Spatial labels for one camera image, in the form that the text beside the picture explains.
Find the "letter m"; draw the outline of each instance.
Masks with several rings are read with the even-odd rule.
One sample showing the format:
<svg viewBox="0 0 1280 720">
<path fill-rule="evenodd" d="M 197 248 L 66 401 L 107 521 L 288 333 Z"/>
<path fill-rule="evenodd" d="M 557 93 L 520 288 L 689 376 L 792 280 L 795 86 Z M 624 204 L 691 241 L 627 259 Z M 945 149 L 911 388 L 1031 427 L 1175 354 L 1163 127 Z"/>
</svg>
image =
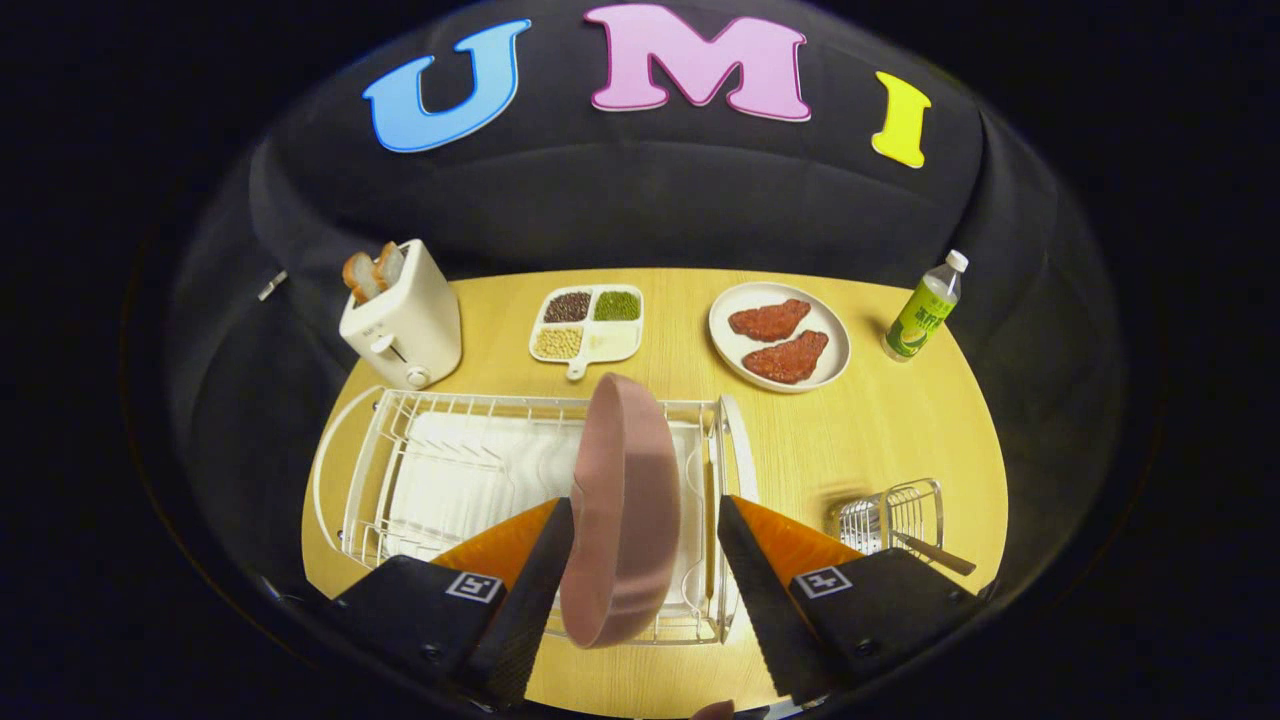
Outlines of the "letter m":
<svg viewBox="0 0 1280 720">
<path fill-rule="evenodd" d="M 708 42 L 660 5 L 609 5 L 588 10 L 604 26 L 609 81 L 591 96 L 600 110 L 650 110 L 667 104 L 668 92 L 653 83 L 658 63 L 694 105 L 701 108 L 733 68 L 742 81 L 728 94 L 731 108 L 748 115 L 804 122 L 812 115 L 800 99 L 796 54 L 804 35 L 759 18 L 737 18 Z"/>
</svg>

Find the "wire utensil basket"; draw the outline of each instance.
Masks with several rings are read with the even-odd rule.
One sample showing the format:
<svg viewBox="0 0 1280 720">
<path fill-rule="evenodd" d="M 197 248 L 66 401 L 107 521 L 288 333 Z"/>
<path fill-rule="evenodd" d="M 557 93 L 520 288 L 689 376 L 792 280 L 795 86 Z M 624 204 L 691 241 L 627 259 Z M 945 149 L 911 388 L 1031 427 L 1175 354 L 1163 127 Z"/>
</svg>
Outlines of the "wire utensil basket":
<svg viewBox="0 0 1280 720">
<path fill-rule="evenodd" d="M 942 547 L 942 488 L 932 478 L 900 483 L 882 493 L 855 500 L 838 512 L 840 542 L 863 555 L 901 547 L 924 562 L 895 532 Z"/>
<path fill-rule="evenodd" d="M 397 555 L 433 560 L 570 493 L 588 400 L 390 388 L 374 397 L 339 541 L 330 541 L 370 570 Z M 374 402 L 353 404 L 361 401 Z M 750 446 L 732 397 L 659 404 L 680 464 L 680 544 L 666 603 L 630 642 L 719 643 L 737 609 L 737 587 L 716 539 L 717 501 L 724 493 L 756 497 Z M 566 635 L 558 594 L 547 633 Z"/>
</svg>

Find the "toaster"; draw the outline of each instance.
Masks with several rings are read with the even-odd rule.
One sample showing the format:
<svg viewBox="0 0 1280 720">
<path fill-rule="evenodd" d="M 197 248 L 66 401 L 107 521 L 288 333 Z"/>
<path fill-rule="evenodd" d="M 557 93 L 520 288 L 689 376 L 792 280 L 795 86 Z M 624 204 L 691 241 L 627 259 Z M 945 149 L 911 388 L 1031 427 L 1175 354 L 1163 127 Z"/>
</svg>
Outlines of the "toaster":
<svg viewBox="0 0 1280 720">
<path fill-rule="evenodd" d="M 358 307 L 349 295 L 338 333 L 392 387 L 422 389 L 462 360 L 458 296 L 421 240 L 399 249 L 399 279 Z"/>
</svg>

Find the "green drink bottle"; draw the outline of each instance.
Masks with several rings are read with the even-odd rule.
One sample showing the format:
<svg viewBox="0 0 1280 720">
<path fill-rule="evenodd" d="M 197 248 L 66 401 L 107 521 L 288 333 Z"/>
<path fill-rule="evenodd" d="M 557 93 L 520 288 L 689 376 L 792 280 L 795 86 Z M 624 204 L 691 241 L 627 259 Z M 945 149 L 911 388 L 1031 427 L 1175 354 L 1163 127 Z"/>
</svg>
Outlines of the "green drink bottle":
<svg viewBox="0 0 1280 720">
<path fill-rule="evenodd" d="M 911 299 L 881 338 L 886 355 L 899 363 L 915 357 L 960 302 L 960 275 L 968 266 L 969 259 L 952 250 L 946 263 L 924 273 Z"/>
</svg>

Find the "blue letter u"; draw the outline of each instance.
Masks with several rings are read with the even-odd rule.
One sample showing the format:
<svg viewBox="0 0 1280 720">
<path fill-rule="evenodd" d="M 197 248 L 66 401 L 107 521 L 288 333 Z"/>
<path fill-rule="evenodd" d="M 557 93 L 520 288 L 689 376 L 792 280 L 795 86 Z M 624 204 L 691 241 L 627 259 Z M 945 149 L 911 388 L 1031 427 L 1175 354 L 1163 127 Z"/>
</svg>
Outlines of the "blue letter u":
<svg viewBox="0 0 1280 720">
<path fill-rule="evenodd" d="M 383 147 L 421 152 L 466 137 L 502 114 L 516 96 L 516 36 L 532 24 L 513 20 L 480 31 L 453 46 L 471 53 L 475 90 L 457 108 L 428 113 L 422 106 L 422 70 L 434 55 L 419 58 L 387 73 L 365 90 L 374 115 L 374 133 Z"/>
</svg>

